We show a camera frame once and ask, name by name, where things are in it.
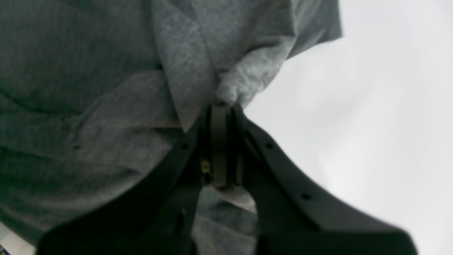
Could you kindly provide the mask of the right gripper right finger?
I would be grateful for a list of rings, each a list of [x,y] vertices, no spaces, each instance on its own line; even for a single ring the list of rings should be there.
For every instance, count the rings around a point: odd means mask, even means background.
[[[263,129],[232,108],[233,181],[256,204],[257,255],[416,255],[410,235],[342,202],[305,175]]]

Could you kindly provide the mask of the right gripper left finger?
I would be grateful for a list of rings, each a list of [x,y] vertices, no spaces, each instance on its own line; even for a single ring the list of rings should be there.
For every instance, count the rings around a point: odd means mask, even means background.
[[[205,185],[228,174],[231,108],[212,104],[151,173],[117,199],[45,234],[38,255],[192,255]]]

